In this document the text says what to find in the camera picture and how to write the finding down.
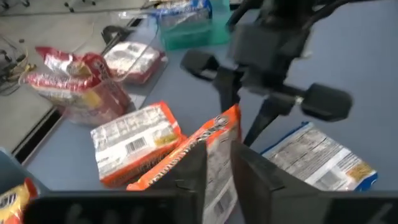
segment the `instant noodle package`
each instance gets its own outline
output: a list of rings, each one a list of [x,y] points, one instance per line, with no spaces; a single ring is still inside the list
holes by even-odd
[[[129,184],[127,190],[147,189],[172,169],[198,142],[206,141],[208,161],[203,223],[224,223],[238,199],[229,155],[231,142],[241,139],[240,119],[239,106],[234,105],[209,120],[137,182]]]
[[[130,97],[112,80],[104,58],[98,54],[68,54],[36,47],[51,72],[32,72],[20,83],[31,86],[77,123],[103,124],[123,115]]]
[[[99,179],[118,187],[156,165],[185,136],[169,107],[154,103],[91,131]]]
[[[165,53],[139,42],[116,44],[104,56],[118,80],[144,84],[167,61]]]

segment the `floor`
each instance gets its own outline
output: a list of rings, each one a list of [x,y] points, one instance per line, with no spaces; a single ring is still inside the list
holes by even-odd
[[[116,12],[94,13],[104,9],[135,8],[145,0],[98,0],[96,6],[77,1],[74,14],[58,0],[30,0],[30,6],[24,7],[18,1],[9,0],[11,6],[0,12],[0,34],[18,43],[24,39],[22,48],[29,53],[29,62],[44,70],[42,59],[34,52],[34,47],[46,45],[61,50],[82,53],[100,53],[105,43],[101,37],[102,28],[111,25],[125,25],[128,20],[119,20]],[[61,12],[59,15],[49,13]],[[15,16],[21,14],[34,16]],[[0,40],[0,49],[12,52],[7,44]],[[51,109],[51,105],[26,86],[20,87],[10,96],[0,96],[0,146],[12,151],[25,138],[26,134]]]

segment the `plastic bag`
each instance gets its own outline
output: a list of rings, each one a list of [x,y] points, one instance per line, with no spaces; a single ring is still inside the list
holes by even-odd
[[[99,179],[117,187],[156,165],[185,136],[164,102],[126,114],[91,131]]]
[[[77,123],[103,124],[123,115],[130,98],[112,81],[105,59],[94,53],[82,57],[37,47],[53,73],[32,72],[20,77]]]
[[[313,123],[303,123],[261,154],[320,190],[362,191],[377,180],[374,169]]]
[[[156,9],[154,15],[161,28],[175,27],[183,23],[210,22],[213,12],[209,0],[164,2]]]
[[[224,223],[238,198],[233,184],[229,154],[231,142],[241,139],[240,119],[239,106],[234,105],[205,123],[137,182],[129,184],[127,189],[145,190],[172,169],[196,143],[206,141],[208,173],[203,222]]]
[[[0,224],[22,223],[22,210],[32,197],[37,196],[33,182],[25,182],[0,195]]]
[[[117,79],[143,84],[161,66],[164,52],[138,42],[116,44],[104,58]]]

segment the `gray table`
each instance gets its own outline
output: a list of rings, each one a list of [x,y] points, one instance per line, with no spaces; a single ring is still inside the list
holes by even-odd
[[[307,88],[313,82],[350,92],[354,106],[348,119],[324,123],[305,117],[296,109],[278,118],[252,145],[261,151],[302,121],[314,121],[325,133],[352,149],[379,171],[374,190],[398,190],[396,129],[398,106],[398,2],[376,1],[344,6],[314,27],[308,49],[312,57],[293,63],[287,83]],[[226,46],[205,47],[221,62]],[[216,91],[180,69],[185,51],[169,53],[169,66],[147,97],[145,105],[164,100],[183,132],[193,133],[220,112]],[[242,129],[246,134],[262,102],[241,90]],[[202,110],[193,110],[200,105]],[[104,189],[98,180],[90,128],[62,121],[26,167],[54,190]],[[228,223],[242,223],[235,211]]]

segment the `wire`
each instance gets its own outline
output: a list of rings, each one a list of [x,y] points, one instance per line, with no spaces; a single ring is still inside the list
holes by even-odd
[[[72,49],[70,52],[75,53],[76,51],[80,50],[84,45],[88,43],[88,41],[91,39],[91,37],[94,35],[94,29],[95,29],[95,24],[96,22],[100,19],[101,16],[98,16],[95,21],[91,24],[91,32],[90,35],[79,45],[77,45],[74,49]]]
[[[241,5],[232,12],[231,17],[228,19],[226,22],[226,26],[229,30],[229,32],[232,32],[234,30],[234,27],[236,23],[239,22],[239,20],[243,17],[243,15],[254,5],[253,0],[244,0]]]
[[[22,55],[25,55],[20,62],[17,62],[17,65],[14,68],[8,71],[8,75],[5,75],[5,77],[1,77],[0,79],[0,96],[9,96],[19,89],[19,77],[30,71],[32,67],[28,63],[29,51],[27,47],[22,48],[20,44],[16,44],[1,34],[0,39],[5,41],[5,43],[7,43],[12,49],[14,56],[13,61],[17,61],[16,53],[20,52]]]
[[[350,0],[336,0],[326,6],[323,6],[321,9],[315,11],[314,15],[308,19],[308,21],[304,24],[303,29],[309,29],[312,25],[314,25],[314,23],[329,16],[338,7],[349,2]]]

